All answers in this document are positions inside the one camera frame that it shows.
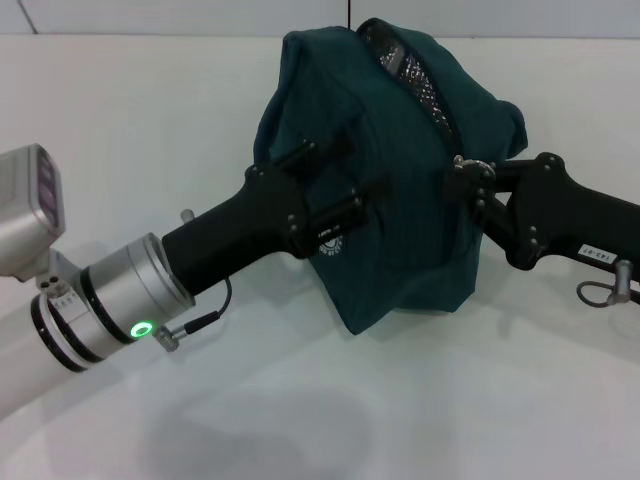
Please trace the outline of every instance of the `green led light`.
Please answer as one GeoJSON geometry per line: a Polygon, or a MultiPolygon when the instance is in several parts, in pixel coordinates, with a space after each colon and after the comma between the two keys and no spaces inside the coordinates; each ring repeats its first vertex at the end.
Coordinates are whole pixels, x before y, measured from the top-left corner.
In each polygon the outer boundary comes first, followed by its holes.
{"type": "Polygon", "coordinates": [[[131,336],[133,338],[144,337],[151,330],[153,330],[153,325],[151,325],[149,322],[139,322],[131,327],[131,336]]]}

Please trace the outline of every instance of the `silver clamp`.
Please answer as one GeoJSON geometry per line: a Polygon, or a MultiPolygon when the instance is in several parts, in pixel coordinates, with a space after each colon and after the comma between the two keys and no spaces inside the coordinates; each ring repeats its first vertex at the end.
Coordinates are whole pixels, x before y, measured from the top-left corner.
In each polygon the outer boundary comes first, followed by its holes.
{"type": "Polygon", "coordinates": [[[616,305],[627,303],[631,300],[631,278],[633,274],[633,264],[629,260],[620,260],[616,263],[616,281],[607,303],[616,305]]]}

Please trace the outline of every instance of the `white table surface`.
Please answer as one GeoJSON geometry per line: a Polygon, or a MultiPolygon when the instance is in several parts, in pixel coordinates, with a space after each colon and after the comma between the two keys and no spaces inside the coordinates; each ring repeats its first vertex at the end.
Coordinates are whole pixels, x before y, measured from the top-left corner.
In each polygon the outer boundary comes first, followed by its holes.
{"type": "MultiPolygon", "coordinates": [[[[526,155],[558,153],[577,181],[640,203],[640,42],[443,43],[522,108],[526,155]]],[[[231,196],[279,51],[0,38],[0,151],[39,142],[60,166],[57,248],[87,264],[231,196]]],[[[263,259],[175,354],[145,339],[0,423],[0,478],[635,480],[640,309],[586,307],[574,290],[588,279],[610,276],[561,258],[515,271],[486,240],[459,312],[392,313],[352,337],[307,264],[263,259]]],[[[2,279],[0,314],[34,293],[2,279]]]]}

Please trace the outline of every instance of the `metal pin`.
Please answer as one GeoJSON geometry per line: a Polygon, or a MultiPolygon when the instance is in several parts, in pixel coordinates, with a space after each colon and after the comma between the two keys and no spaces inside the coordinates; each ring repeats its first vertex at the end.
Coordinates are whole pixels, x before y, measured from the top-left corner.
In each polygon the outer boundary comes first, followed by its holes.
{"type": "Polygon", "coordinates": [[[633,273],[633,263],[629,260],[620,260],[616,263],[616,281],[607,298],[609,305],[627,303],[631,299],[631,280],[633,273]]]}
{"type": "Polygon", "coordinates": [[[182,220],[182,223],[189,223],[194,218],[196,218],[196,216],[193,213],[193,210],[191,210],[189,208],[187,208],[187,209],[183,210],[182,212],[180,212],[180,219],[182,220]]]}

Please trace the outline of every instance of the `dark teal fabric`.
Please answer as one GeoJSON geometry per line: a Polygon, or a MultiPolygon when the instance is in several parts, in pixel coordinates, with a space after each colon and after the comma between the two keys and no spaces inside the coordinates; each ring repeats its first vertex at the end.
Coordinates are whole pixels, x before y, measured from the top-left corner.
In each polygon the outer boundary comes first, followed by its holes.
{"type": "Polygon", "coordinates": [[[368,224],[342,238],[339,251],[328,252],[334,255],[311,259],[354,334],[394,308],[453,312],[473,293],[482,235],[464,210],[443,203],[443,172],[455,155],[499,163],[527,144],[515,106],[480,87],[430,36],[390,28],[429,70],[455,141],[443,136],[356,32],[335,27],[285,37],[280,82],[254,146],[259,164],[304,139],[323,145],[346,130],[355,153],[332,162],[308,192],[311,211],[389,175],[393,194],[375,207],[368,224]]]}

